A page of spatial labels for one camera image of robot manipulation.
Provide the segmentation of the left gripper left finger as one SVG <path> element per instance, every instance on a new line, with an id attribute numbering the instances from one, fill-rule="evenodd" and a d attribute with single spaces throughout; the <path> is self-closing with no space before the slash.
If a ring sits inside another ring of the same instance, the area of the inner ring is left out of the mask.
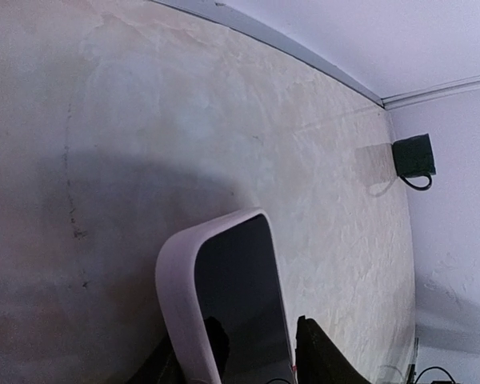
<path id="1" fill-rule="evenodd" d="M 181 367 L 169 339 L 163 339 L 138 371 L 130 378 L 131 384 L 184 383 Z"/>

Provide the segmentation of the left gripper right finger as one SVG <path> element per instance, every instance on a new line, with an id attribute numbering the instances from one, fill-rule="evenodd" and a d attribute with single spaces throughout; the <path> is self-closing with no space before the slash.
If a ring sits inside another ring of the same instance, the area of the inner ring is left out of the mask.
<path id="1" fill-rule="evenodd" d="M 298 383 L 368 384 L 312 318 L 298 318 L 295 364 Z"/>

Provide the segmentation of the pink phone case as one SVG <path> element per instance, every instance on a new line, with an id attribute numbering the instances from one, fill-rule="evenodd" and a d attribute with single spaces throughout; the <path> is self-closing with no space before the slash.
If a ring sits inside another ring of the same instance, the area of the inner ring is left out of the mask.
<path id="1" fill-rule="evenodd" d="M 294 383 L 294 354 L 274 249 L 261 208 L 171 236 L 156 292 L 188 383 Z"/>

